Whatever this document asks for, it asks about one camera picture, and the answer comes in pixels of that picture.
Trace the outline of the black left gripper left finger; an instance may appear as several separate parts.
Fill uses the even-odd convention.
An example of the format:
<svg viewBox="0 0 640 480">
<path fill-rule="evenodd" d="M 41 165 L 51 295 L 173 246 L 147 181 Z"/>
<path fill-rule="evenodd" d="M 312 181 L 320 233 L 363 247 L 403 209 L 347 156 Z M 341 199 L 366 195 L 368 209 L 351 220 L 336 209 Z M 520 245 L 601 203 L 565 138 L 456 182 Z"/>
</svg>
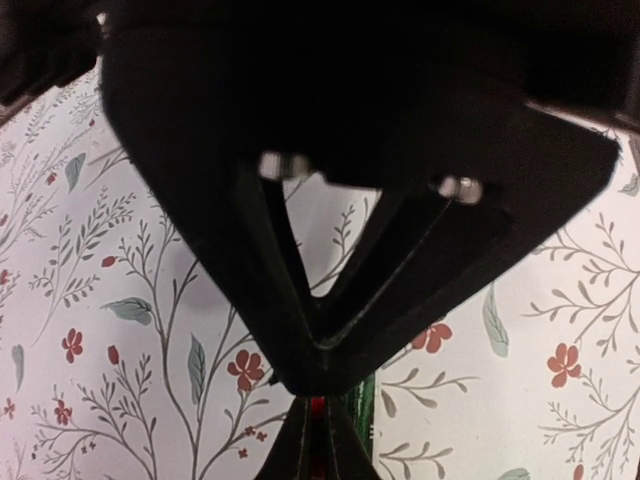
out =
<svg viewBox="0 0 640 480">
<path fill-rule="evenodd" d="M 296 397 L 257 474 L 257 480 L 310 478 L 311 398 Z"/>
</svg>

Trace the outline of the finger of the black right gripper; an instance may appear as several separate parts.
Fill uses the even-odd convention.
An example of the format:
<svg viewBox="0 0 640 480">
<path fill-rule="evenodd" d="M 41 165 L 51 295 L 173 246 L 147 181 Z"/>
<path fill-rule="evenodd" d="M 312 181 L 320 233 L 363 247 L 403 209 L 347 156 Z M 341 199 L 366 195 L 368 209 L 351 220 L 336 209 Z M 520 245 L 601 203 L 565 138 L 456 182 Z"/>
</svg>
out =
<svg viewBox="0 0 640 480">
<path fill-rule="evenodd" d="M 415 66 L 359 77 L 251 64 L 256 48 L 113 44 L 108 119 L 286 388 L 337 395 L 514 266 L 608 184 L 605 136 Z M 289 175 L 380 198 L 321 296 Z"/>
</svg>

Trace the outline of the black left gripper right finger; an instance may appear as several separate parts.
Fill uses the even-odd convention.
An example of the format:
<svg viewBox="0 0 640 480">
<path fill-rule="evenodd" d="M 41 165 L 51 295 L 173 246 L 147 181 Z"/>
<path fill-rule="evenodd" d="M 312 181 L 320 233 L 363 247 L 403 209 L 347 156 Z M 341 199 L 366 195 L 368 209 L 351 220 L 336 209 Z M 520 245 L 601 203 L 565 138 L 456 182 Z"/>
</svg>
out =
<svg viewBox="0 0 640 480">
<path fill-rule="evenodd" d="M 357 436 L 346 407 L 326 397 L 322 420 L 322 462 L 328 480 L 380 480 Z"/>
</svg>

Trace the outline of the red battery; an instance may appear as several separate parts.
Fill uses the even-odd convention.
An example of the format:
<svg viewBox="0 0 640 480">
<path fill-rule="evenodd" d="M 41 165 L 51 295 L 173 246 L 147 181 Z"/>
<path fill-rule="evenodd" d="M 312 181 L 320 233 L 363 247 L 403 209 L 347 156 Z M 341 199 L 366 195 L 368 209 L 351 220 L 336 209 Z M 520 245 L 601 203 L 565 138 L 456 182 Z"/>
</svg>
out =
<svg viewBox="0 0 640 480">
<path fill-rule="evenodd" d="M 311 399 L 311 440 L 310 440 L 310 479 L 326 479 L 325 440 L 324 440 L 325 398 Z"/>
</svg>

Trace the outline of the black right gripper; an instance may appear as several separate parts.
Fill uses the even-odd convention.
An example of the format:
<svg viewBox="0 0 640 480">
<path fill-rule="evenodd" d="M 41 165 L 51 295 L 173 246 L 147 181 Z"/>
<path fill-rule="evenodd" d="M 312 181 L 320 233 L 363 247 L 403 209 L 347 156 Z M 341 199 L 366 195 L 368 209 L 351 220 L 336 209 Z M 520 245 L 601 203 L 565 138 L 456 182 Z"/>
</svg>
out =
<svg viewBox="0 0 640 480">
<path fill-rule="evenodd" d="M 68 58 L 142 30 L 227 33 L 256 48 L 251 64 L 315 76 L 452 65 L 554 109 L 639 125 L 635 1 L 5 1 L 3 101 L 69 82 Z"/>
</svg>

